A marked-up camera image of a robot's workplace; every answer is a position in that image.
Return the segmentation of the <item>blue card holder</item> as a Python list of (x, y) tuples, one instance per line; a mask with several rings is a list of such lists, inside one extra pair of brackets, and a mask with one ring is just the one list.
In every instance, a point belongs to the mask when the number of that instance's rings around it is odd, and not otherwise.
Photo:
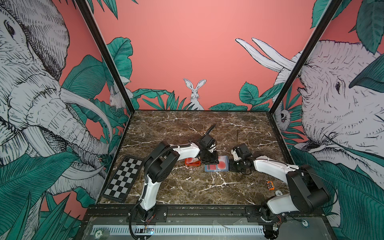
[(219, 156), (219, 163), (212, 165), (205, 165), (205, 172), (228, 172), (229, 171), (229, 158), (228, 156)]

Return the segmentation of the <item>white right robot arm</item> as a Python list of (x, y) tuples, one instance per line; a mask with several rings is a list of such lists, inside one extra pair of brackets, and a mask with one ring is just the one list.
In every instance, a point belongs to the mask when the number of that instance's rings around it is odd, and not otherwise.
[(249, 154), (240, 157), (236, 152), (232, 152), (232, 155), (232, 170), (265, 173), (288, 185), (288, 194), (267, 200), (264, 209), (268, 215), (288, 212), (309, 214), (331, 200), (322, 178), (309, 165), (289, 165), (266, 156), (255, 158)]

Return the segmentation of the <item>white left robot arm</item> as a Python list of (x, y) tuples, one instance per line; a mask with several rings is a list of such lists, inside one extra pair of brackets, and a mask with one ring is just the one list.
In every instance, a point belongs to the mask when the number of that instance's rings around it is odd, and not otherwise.
[(145, 184), (139, 199), (140, 210), (147, 213), (155, 207), (161, 182), (169, 176), (177, 161), (187, 158), (216, 162), (218, 160), (216, 140), (198, 140), (184, 145), (160, 142), (145, 161)]

